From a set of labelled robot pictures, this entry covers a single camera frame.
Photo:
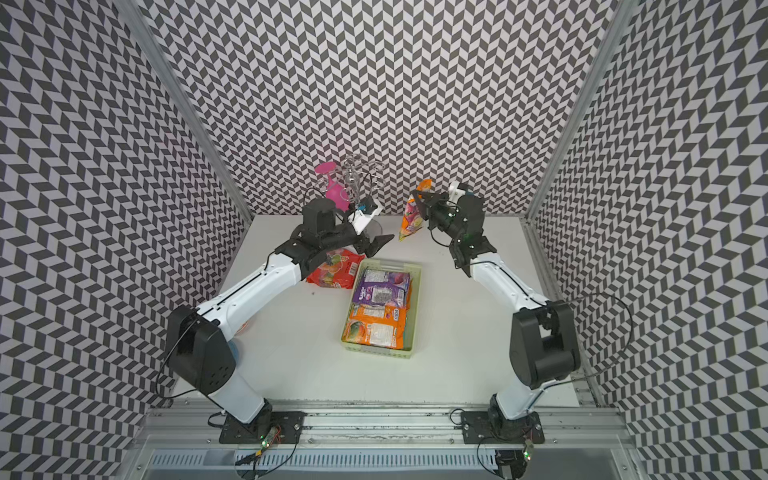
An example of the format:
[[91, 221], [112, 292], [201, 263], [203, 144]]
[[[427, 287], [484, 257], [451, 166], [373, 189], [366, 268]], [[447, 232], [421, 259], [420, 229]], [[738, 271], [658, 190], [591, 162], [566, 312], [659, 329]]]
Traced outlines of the light green plastic basket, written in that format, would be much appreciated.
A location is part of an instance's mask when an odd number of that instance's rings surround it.
[[[409, 289], [408, 306], [404, 308], [407, 311], [406, 328], [405, 328], [405, 334], [404, 334], [405, 346], [402, 350], [392, 350], [392, 349], [380, 348], [375, 346], [358, 345], [358, 344], [343, 342], [340, 336], [341, 344], [345, 349], [350, 351], [408, 359], [412, 356], [413, 349], [414, 349], [415, 329], [416, 329], [417, 317], [418, 317], [418, 305], [419, 305], [419, 293], [420, 293], [420, 286], [421, 286], [422, 269], [417, 264], [410, 264], [410, 263], [403, 263], [403, 262], [396, 262], [396, 261], [379, 261], [379, 260], [372, 260], [372, 259], [364, 260], [362, 261], [358, 269], [355, 284], [352, 290], [352, 295], [354, 293], [355, 287], [357, 286], [358, 280], [362, 276], [362, 273], [368, 268], [407, 272], [411, 275], [411, 285]], [[353, 304], [355, 303], [352, 302], [352, 296], [351, 296], [350, 305], [347, 311], [347, 315], [345, 318], [345, 323], [344, 323], [341, 335], [343, 333], [343, 330], [347, 321], [347, 317], [349, 315], [350, 307]]]

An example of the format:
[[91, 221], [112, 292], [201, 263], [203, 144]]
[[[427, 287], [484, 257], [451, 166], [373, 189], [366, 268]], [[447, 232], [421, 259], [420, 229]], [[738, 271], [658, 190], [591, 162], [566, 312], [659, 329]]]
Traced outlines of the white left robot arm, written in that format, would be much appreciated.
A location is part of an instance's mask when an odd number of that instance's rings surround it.
[[302, 209], [302, 222], [253, 273], [196, 307], [182, 305], [171, 312], [164, 365], [239, 423], [255, 422], [268, 401], [239, 371], [230, 343], [264, 306], [325, 263], [331, 251], [352, 247], [367, 257], [378, 253], [394, 238], [365, 233], [381, 211], [379, 202], [366, 196], [338, 218], [334, 201], [311, 200]]

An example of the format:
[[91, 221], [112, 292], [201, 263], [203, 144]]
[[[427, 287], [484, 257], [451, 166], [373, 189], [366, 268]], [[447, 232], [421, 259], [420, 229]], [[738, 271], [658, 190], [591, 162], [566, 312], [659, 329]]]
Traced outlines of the orange candy bag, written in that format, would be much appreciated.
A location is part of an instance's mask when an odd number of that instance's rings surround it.
[[353, 304], [341, 335], [346, 343], [402, 350], [405, 346], [404, 308]]
[[[434, 182], [431, 179], [422, 180], [416, 187], [416, 190], [430, 193], [433, 190]], [[424, 219], [416, 205], [416, 198], [410, 194], [405, 204], [403, 217], [399, 229], [399, 240], [404, 241], [407, 237], [419, 231], [424, 224]]]

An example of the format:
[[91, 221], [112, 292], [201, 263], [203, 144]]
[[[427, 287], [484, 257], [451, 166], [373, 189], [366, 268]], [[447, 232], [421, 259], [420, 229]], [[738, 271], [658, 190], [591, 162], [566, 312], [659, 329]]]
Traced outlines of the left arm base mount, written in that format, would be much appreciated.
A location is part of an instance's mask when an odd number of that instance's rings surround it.
[[306, 413], [303, 411], [262, 411], [253, 421], [244, 424], [227, 414], [219, 435], [219, 443], [261, 444], [267, 440], [268, 433], [275, 429], [276, 440], [281, 445], [295, 445], [301, 437], [305, 418]]

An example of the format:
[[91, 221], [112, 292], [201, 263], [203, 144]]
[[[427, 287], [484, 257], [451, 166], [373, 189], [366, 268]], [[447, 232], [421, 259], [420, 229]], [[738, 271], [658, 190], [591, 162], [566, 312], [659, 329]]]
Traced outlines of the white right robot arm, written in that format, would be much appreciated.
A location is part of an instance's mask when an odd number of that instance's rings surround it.
[[573, 308], [538, 293], [504, 263], [484, 232], [484, 199], [465, 184], [411, 196], [428, 229], [449, 237], [445, 247], [454, 267], [510, 312], [509, 360], [517, 381], [491, 397], [489, 416], [498, 422], [527, 416], [547, 389], [581, 367]]

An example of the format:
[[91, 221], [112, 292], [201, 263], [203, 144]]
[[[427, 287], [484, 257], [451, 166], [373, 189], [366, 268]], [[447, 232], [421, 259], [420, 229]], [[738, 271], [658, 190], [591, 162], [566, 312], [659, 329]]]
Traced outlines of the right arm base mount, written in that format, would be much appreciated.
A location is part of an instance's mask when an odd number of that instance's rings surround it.
[[543, 426], [536, 412], [524, 414], [515, 420], [507, 419], [496, 395], [491, 397], [486, 410], [457, 408], [449, 413], [449, 418], [461, 430], [465, 444], [497, 442], [539, 445], [545, 442]]

